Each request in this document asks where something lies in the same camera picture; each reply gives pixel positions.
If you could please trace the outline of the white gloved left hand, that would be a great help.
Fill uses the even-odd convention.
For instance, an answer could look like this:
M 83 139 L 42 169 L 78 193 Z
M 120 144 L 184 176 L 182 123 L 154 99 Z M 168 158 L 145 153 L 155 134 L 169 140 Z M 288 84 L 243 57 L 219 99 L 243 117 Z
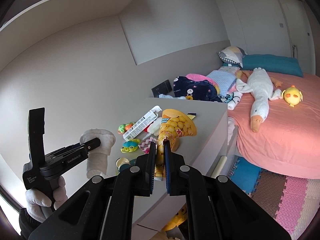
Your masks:
M 54 190 L 54 209 L 57 210 L 67 199 L 66 182 L 63 176 L 58 179 L 59 187 Z M 44 193 L 37 189 L 30 189 L 25 192 L 27 200 L 27 213 L 36 221 L 44 222 L 46 217 L 41 207 L 51 207 L 52 201 Z

